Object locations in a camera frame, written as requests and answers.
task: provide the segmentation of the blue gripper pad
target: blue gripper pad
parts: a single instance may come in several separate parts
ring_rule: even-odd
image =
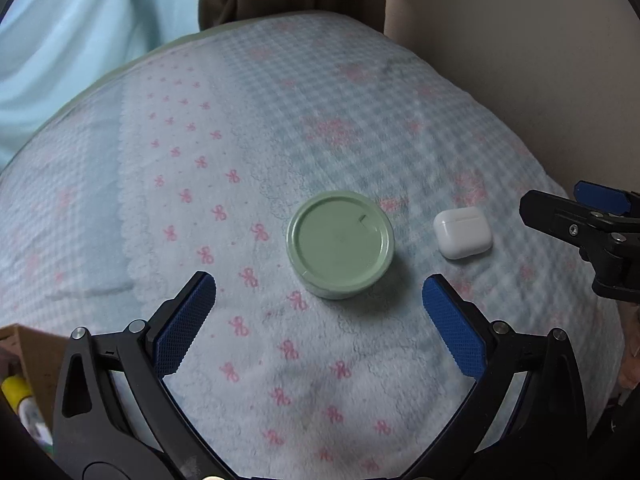
[[[158,377],[177,371],[215,302],[216,282],[207,274],[185,298],[155,340],[154,368]]]
[[[484,342],[433,276],[424,280],[422,304],[460,371],[478,380],[486,368]]]
[[[631,212],[624,191],[581,180],[574,186],[574,198],[587,207],[622,216]]]

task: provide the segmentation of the cardboard box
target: cardboard box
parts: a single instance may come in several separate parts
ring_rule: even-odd
[[[8,360],[20,360],[22,374],[50,431],[53,429],[56,388],[67,341],[66,337],[18,324],[0,328],[0,375],[6,374],[2,367],[7,366]]]

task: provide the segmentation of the round container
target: round container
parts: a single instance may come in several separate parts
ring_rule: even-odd
[[[358,294],[382,277],[394,232],[367,197],[329,191],[305,202],[287,229],[287,254],[306,290],[328,300]]]

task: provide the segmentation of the beige wall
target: beige wall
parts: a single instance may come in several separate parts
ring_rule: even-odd
[[[565,189],[640,191],[640,20],[627,0],[388,0],[386,23]]]

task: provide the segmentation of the metal screw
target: metal screw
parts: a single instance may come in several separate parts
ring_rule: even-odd
[[[561,328],[553,329],[552,334],[556,339],[558,339],[558,341],[564,341],[566,339],[566,332]]]
[[[509,331],[509,325],[503,321],[496,321],[493,325],[494,332],[497,334],[506,334]]]
[[[79,326],[71,333],[71,337],[73,339],[82,339],[84,334],[86,334],[86,328],[84,326]]]
[[[142,332],[146,326],[146,323],[142,319],[137,319],[129,323],[129,332],[133,332],[137,334],[138,332]]]

